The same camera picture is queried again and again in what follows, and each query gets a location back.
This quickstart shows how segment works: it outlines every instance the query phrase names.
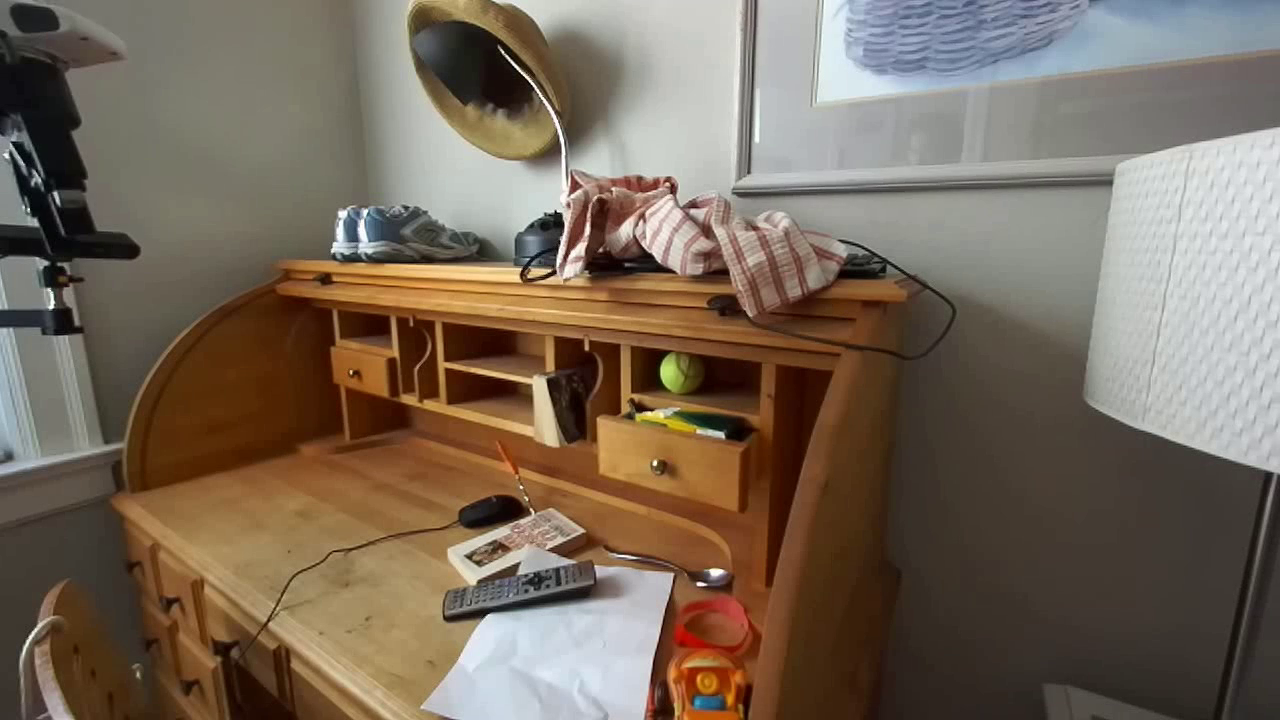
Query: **roll-top desk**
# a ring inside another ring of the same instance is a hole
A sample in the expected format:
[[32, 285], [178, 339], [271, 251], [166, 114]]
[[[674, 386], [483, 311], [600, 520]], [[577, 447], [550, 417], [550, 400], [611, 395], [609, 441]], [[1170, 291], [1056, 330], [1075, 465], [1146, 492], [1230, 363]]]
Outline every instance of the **roll-top desk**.
[[[462, 529], [514, 492], [590, 537], [733, 565], [760, 624], [751, 720], [871, 718], [894, 573], [883, 559], [894, 349], [908, 289], [839, 280], [787, 316], [713, 311], [722, 280], [519, 285], [494, 266], [288, 260], [194, 319], [129, 422], [114, 511], [172, 718], [419, 718], [470, 624], [438, 624]], [[693, 395], [663, 354], [705, 362]], [[546, 447], [530, 377], [590, 369], [586, 436]], [[734, 417], [747, 441], [624, 422]]]

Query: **shoe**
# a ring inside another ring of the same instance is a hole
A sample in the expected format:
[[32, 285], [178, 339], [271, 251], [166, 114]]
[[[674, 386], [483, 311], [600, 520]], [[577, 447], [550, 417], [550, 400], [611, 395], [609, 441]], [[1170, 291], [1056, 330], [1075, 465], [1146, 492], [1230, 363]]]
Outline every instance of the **shoe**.
[[329, 243], [329, 257], [347, 266], [347, 260], [361, 260], [361, 212], [357, 206], [339, 209], [335, 219], [331, 219], [331, 243]]
[[373, 266], [449, 266], [483, 257], [483, 238], [444, 230], [416, 206], [373, 206], [357, 224], [361, 260]]

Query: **pink cloth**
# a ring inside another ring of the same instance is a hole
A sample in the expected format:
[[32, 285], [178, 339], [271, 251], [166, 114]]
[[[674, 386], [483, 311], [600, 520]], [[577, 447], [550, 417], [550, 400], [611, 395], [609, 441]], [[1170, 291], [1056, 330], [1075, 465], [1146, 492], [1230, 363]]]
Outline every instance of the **pink cloth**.
[[839, 278], [849, 249], [783, 212], [738, 219], [722, 195], [681, 206], [672, 178], [567, 178], [557, 278], [648, 251], [674, 278], [726, 270], [747, 316], [783, 311]]

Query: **wooden chair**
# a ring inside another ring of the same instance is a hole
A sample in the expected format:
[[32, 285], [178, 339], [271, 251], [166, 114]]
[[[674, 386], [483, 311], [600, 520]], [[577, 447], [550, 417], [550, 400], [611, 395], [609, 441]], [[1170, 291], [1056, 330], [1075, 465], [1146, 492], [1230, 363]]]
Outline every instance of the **wooden chair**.
[[86, 597], [61, 579], [19, 651], [19, 720], [32, 720], [32, 680], [50, 720], [149, 718], [141, 676], [96, 619]]

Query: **tennis ball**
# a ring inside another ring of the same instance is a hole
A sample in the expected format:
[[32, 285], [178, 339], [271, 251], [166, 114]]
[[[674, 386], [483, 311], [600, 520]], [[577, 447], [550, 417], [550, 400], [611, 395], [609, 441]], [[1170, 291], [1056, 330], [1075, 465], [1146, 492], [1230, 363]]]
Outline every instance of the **tennis ball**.
[[657, 369], [657, 381], [668, 394], [689, 395], [705, 386], [705, 362], [682, 355], [682, 354], [668, 354], [663, 363]]

